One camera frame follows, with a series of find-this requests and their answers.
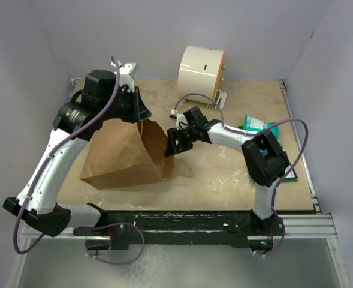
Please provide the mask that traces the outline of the brown paper bag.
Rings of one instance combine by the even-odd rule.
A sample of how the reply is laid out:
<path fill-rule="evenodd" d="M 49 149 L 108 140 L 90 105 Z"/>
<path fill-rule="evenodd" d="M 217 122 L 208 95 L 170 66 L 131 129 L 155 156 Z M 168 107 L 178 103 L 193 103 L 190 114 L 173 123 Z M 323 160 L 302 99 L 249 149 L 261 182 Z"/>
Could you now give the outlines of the brown paper bag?
<path fill-rule="evenodd" d="M 99 190 L 153 184 L 172 176 L 191 178 L 183 160 L 166 157 L 168 137 L 149 119 L 138 124 L 120 119 L 106 121 L 90 142 L 80 180 Z"/>

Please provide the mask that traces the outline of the teal candy bag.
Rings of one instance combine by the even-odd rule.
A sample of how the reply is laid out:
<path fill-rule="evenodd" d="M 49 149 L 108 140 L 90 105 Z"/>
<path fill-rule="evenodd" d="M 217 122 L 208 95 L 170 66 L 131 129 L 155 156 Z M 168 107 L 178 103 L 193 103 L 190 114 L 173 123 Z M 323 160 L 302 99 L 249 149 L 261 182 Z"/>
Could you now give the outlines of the teal candy bag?
<path fill-rule="evenodd" d="M 257 128 L 262 128 L 262 125 L 266 123 L 260 119 L 245 115 L 243 126 L 254 126 Z"/>

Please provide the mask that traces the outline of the blue snack bag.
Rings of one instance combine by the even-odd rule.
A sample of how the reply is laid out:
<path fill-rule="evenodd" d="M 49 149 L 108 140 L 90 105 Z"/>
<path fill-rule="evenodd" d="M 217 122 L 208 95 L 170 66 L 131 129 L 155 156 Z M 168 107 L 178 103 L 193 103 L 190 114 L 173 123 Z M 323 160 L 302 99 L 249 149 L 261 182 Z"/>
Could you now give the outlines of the blue snack bag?
<path fill-rule="evenodd" d="M 298 175 L 295 169 L 292 169 L 289 174 L 282 180 L 282 182 L 297 182 Z"/>

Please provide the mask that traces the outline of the green white snack bag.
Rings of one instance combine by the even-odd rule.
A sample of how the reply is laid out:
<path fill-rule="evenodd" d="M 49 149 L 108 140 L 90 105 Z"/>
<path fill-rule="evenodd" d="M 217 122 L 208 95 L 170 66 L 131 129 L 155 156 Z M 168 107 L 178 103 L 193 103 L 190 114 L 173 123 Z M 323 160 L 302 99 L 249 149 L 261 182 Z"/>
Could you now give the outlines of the green white snack bag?
<path fill-rule="evenodd" d="M 249 126 L 249 125 L 248 126 L 238 126 L 238 128 L 240 128 L 242 130 L 254 132 L 254 133 L 259 133 L 259 132 L 265 130 L 266 128 L 271 127 L 272 125 L 274 125 L 274 122 L 266 122 L 266 123 L 264 123 L 262 125 L 262 128 L 257 128 L 257 127 Z M 282 147 L 282 149 L 285 150 L 284 147 L 283 147 L 282 142 L 280 141 L 280 129 L 279 129 L 279 127 L 272 128 L 271 132 L 273 133 L 273 135 L 275 136 L 275 138 L 279 142 L 279 144 Z"/>

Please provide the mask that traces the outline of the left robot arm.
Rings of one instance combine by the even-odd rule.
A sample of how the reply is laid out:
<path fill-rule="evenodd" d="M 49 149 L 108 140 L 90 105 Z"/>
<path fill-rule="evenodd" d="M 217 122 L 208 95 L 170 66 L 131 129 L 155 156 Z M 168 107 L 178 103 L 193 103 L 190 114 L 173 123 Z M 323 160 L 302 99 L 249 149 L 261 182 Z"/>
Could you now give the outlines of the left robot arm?
<path fill-rule="evenodd" d="M 17 197 L 9 197 L 3 204 L 17 217 L 15 230 L 24 221 L 51 237 L 70 227 L 87 227 L 94 235 L 105 233 L 108 221 L 102 217 L 102 209 L 92 204 L 62 205 L 57 198 L 73 162 L 104 121 L 138 123 L 151 116 L 134 84 L 137 69 L 135 63 L 124 64 L 119 76 L 107 70 L 93 70 L 86 75 L 84 88 L 59 108 L 33 175 Z"/>

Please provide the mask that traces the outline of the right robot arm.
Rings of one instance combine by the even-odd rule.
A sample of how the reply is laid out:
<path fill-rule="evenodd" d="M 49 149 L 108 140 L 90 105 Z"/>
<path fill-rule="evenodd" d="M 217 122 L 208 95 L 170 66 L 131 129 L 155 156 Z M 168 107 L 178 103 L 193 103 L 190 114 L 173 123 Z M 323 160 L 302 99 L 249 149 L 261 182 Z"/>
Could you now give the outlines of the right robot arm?
<path fill-rule="evenodd" d="M 270 131 L 256 135 L 234 127 L 227 127 L 218 119 L 208 120 L 199 107 L 184 113 L 171 111 L 176 126 L 167 130 L 165 156 L 170 157 L 191 150 L 194 142 L 221 145 L 243 154 L 248 174 L 255 183 L 255 200 L 251 210 L 251 228 L 258 235 L 272 228 L 274 192 L 290 162 L 287 153 Z"/>

